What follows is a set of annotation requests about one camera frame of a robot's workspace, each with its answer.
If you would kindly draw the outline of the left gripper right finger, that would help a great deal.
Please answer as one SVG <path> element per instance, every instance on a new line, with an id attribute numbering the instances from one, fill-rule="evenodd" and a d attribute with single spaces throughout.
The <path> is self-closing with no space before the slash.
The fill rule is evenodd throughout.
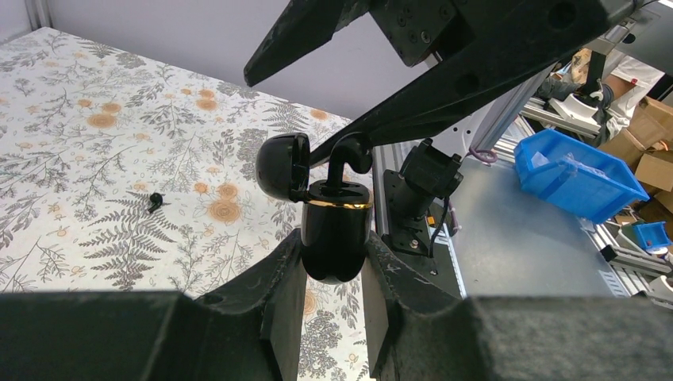
<path id="1" fill-rule="evenodd" d="M 672 312 L 643 297 L 456 298 L 377 237 L 361 278 L 378 380 L 669 380 Z"/>

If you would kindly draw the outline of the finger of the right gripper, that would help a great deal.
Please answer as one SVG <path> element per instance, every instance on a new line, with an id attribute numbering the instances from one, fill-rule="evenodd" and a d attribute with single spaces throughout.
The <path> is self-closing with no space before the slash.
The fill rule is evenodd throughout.
<path id="1" fill-rule="evenodd" d="M 288 2 L 244 66 L 246 84 L 253 87 L 320 48 L 371 7 L 368 0 Z"/>

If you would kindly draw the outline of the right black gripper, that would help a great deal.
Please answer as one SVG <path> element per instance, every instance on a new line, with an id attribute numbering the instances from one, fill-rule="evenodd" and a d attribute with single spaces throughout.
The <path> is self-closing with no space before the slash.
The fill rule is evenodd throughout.
<path id="1" fill-rule="evenodd" d="M 310 165 L 327 162 L 349 133 L 374 146 L 434 137 L 638 8 L 637 1 L 372 1 L 370 15 L 406 66 L 433 54 L 444 61 L 315 148 Z"/>

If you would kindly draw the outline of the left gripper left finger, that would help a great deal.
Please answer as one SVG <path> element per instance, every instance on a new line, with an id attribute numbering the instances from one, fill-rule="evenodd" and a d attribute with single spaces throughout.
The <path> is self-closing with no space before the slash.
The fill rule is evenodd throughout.
<path id="1" fill-rule="evenodd" d="M 178 291 L 1 297 L 4 380 L 295 380 L 306 272 L 294 230 L 198 298 Z"/>

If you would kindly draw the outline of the black earbud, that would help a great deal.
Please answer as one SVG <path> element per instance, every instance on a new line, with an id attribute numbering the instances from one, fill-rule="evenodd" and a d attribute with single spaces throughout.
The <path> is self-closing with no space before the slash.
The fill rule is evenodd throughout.
<path id="1" fill-rule="evenodd" d="M 155 213 L 163 205 L 163 195 L 161 193 L 152 193 L 149 196 L 150 207 L 147 209 L 149 214 Z"/>
<path id="2" fill-rule="evenodd" d="M 358 174 L 369 172 L 374 161 L 372 149 L 373 144 L 363 133 L 351 133 L 340 138 L 331 151 L 326 185 L 341 187 L 346 164 Z"/>

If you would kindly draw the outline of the black earbud case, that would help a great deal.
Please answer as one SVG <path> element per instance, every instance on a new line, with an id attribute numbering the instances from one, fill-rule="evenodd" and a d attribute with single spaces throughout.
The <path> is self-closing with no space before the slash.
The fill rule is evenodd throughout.
<path id="1" fill-rule="evenodd" d="M 306 273 L 326 284 L 354 279 L 366 257 L 373 197 L 360 183 L 328 187 L 310 182 L 310 141 L 304 133 L 282 134 L 263 142 L 256 157 L 261 190 L 278 200 L 302 202 L 300 255 Z"/>

